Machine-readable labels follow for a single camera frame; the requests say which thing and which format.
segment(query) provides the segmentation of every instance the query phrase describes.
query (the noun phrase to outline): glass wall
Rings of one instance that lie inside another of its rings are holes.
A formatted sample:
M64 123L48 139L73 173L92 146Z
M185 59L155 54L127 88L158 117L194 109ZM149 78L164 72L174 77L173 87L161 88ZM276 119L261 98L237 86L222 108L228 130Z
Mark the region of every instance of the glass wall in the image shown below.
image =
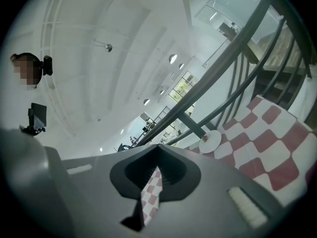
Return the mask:
M178 81L175 87L169 93L169 96L176 102L179 102L194 85L198 82L198 79L187 71L184 76ZM189 116L192 114L195 104L193 104L187 111L186 114Z

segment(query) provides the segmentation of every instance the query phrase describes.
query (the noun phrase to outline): metal railing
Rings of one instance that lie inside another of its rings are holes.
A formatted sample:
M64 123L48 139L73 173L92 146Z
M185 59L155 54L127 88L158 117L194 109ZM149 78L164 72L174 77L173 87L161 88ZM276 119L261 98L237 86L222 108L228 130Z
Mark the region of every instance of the metal railing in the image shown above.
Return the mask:
M159 115L154 119L154 123L150 124L148 128L146 128L141 135L132 143L130 147L133 147L136 145L139 140L142 138L142 136L145 136L149 131L154 128L155 124L159 123L170 111L170 108L168 106L165 106L165 108L159 113Z
M312 61L314 48L302 19L288 0L271 0L271 5L280 15L287 19L287 25L294 35L299 49L302 51L306 74L311 78L312 74L309 64Z
M222 103L217 109L215 109L211 114L206 116L204 119L202 119L199 123L196 123L193 121L186 113L185 111L194 103L196 102L204 93L206 93L210 87L212 87L215 82L226 72L226 70L230 67L230 65L235 62L238 58L238 56L241 54L243 57L243 51L245 50L247 43L252 38L253 34L259 27L261 21L263 20L267 10L269 9L271 5L272 0L261 0L254 10L253 14L249 18L248 22L245 24L245 26L241 29L241 31L236 35L236 37L232 40L232 42L229 44L229 46L223 51L223 53L216 59L216 61L210 66L208 71L204 74L204 76L201 78L201 80L177 103L175 107L173 107L170 112L147 134L145 135L136 146L142 146L147 144L149 141L151 141L154 137L156 137L160 132L162 132L167 126L169 126L173 121L176 119L180 119L189 129L188 131L184 132L182 135L178 136L174 140L170 141L168 145L172 145L181 139L187 137L188 135L195 133L199 138L202 138L202 136L205 134L205 131L202 129L202 126L206 125L208 128L214 128L214 126L211 124L211 120L214 119L217 115L222 113L229 105L230 112L232 112L233 104L237 98L238 104L235 108L233 117L236 115L237 110L240 106L243 94L245 89L250 85L250 83L255 79L255 77L258 75L258 73L263 69L263 66L267 59L269 58L270 54L273 51L273 48L281 34L283 25L287 19L287 23L289 26L289 29L296 29L296 30L303 30L302 28L290 26L290 24L294 23L294 20L289 20L285 15L283 15L283 18L280 20L277 30L275 32L275 35L273 39L271 40L269 46L267 47L263 57L260 59L260 61L257 63L253 71L249 74L249 65L247 67L247 73L246 73L246 79L242 84L237 85L237 89L228 96L227 100ZM300 33L294 34L294 39L291 41L291 45L289 46L286 55L284 56L282 65L280 66L279 70L276 72L276 75L273 77L269 85L264 91L264 95L267 94L267 92L275 85L276 79L278 75L283 71L285 68L287 61L290 57L290 53L292 51L292 48L294 46L294 41L296 40L300 50L302 51L301 56L303 57L303 60L305 61L304 53L306 46L301 44L301 42L304 42L305 40L301 39L298 40L298 38L305 38L305 35L301 35ZM294 75L297 73L298 68L300 64L300 61L296 64L296 72L294 72ZM309 76L311 75L309 66L306 66L305 63L305 69L306 73L303 75L303 79L305 79L306 74ZM291 84L294 76L291 76L289 79L289 82L286 85L285 91L282 92L282 96L279 98L283 98L283 95L287 92L289 85Z

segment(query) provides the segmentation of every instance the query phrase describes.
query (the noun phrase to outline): white ceiling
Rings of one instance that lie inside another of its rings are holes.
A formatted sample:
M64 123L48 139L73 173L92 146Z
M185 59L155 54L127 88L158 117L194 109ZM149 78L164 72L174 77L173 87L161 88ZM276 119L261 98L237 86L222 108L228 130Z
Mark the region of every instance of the white ceiling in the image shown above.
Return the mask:
M53 76L26 91L12 70L1 71L1 124L28 123L31 102L48 107L37 138L63 159L91 156L118 139L123 128L159 100L160 86L193 56L202 64L221 44L188 21L188 0L30 0L1 53L53 58ZM102 44L112 44L107 53ZM178 54L173 66L170 54Z

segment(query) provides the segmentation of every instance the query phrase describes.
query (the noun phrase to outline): checkered floor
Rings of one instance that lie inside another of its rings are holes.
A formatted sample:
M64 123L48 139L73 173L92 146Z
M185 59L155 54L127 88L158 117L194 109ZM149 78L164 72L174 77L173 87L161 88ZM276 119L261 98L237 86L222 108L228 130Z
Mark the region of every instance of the checkered floor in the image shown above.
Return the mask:
M205 156L237 168L270 191L282 205L301 196L316 166L317 138L278 105L256 96L219 127L221 143ZM186 148L200 153L199 142Z
M154 217L159 208L159 193L162 191L162 175L157 167L141 192L144 225Z

